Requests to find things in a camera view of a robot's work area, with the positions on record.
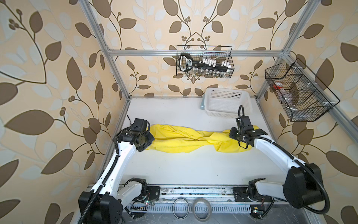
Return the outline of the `yellow trousers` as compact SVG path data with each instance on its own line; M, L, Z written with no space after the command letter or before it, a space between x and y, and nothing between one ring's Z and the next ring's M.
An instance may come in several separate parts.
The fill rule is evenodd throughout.
M229 137L230 130L223 132L197 131L188 127L160 125L151 126L155 140L148 150L177 154L191 153L203 146L213 146L220 153L240 153L252 148Z

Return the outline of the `white plastic perforated basket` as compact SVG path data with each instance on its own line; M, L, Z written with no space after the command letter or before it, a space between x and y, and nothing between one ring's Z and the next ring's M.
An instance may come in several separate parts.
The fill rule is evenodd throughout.
M204 110L208 116L237 118L238 109L243 106L245 115L253 112L248 92L224 88L207 88L204 97Z

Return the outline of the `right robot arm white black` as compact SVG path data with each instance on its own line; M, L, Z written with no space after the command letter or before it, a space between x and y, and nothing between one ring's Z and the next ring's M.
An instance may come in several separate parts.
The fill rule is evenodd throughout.
M244 149L254 147L271 159L285 174L285 181L273 182L256 178L248 183L246 196L250 201L271 197L288 202L296 209L305 208L315 214L326 214L331 208L329 195L324 187L320 168L306 163L272 140L262 129L255 129L243 105L238 108L237 126L231 128L229 137Z

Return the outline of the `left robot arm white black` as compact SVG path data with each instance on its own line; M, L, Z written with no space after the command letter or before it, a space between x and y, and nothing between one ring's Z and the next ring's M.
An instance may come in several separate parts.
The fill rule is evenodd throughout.
M150 132L150 122L136 118L112 140L114 151L107 167L91 190L82 192L79 197L79 224L122 224L127 205L134 199L147 196L145 179L132 178L123 188L119 186L130 159L155 140Z

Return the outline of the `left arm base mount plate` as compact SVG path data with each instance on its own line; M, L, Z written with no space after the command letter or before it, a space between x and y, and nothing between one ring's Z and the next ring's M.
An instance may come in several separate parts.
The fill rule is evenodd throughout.
M138 197L133 199L133 202L144 202L144 201L158 201L160 197L159 186L147 186L141 189L141 193Z

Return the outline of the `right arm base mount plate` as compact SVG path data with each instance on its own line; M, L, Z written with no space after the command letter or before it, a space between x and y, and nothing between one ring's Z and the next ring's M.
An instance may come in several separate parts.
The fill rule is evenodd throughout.
M270 196L255 196L253 199L249 197L249 190L247 185L234 186L232 188L235 202L245 203L271 203L273 201Z

